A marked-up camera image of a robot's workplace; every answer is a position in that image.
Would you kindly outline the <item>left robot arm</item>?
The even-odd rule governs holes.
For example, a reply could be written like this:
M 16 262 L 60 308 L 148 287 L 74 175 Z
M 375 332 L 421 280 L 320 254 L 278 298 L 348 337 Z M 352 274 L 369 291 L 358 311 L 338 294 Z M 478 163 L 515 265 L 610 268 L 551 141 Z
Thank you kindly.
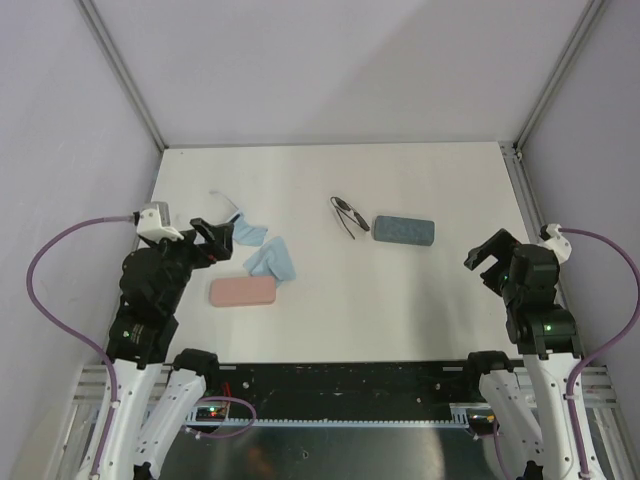
M 120 303 L 109 331 L 107 385 L 80 479 L 156 479 L 188 412 L 221 387 L 216 355 L 186 349 L 154 408 L 148 406 L 177 330 L 175 318 L 194 271 L 233 253 L 231 222 L 201 218 L 190 229 L 153 227 L 122 264 Z

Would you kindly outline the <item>light blue cleaning cloth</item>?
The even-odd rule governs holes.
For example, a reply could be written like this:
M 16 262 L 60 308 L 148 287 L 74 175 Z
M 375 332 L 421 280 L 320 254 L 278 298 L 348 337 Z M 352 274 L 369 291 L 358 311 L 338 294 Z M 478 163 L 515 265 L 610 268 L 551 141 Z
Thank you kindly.
M 293 281 L 297 274 L 286 242 L 280 236 L 261 246 L 243 264 L 245 270 L 255 277 L 271 276 L 276 286 Z

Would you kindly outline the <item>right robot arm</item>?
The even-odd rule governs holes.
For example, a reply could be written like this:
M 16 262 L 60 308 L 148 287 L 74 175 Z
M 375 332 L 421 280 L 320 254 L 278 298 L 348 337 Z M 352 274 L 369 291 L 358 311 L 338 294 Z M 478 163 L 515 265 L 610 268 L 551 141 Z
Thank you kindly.
M 500 296 L 506 330 L 528 374 L 535 402 L 528 403 L 514 367 L 501 351 L 473 352 L 461 376 L 463 393 L 490 405 L 496 455 L 508 479 L 602 479 L 576 367 L 582 360 L 576 322 L 556 301 L 560 266 L 571 254 L 557 225 L 543 229 L 539 245 L 524 244 L 500 229 L 464 262 L 473 270 L 496 262 L 480 277 Z

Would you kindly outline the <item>blue glasses case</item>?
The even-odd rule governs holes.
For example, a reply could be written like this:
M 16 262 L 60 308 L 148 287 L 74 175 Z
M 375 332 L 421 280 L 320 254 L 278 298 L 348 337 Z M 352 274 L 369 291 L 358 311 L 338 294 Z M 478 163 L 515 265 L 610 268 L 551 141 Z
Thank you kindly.
M 435 223 L 431 220 L 379 215 L 372 236 L 376 241 L 411 246 L 431 246 L 435 241 Z

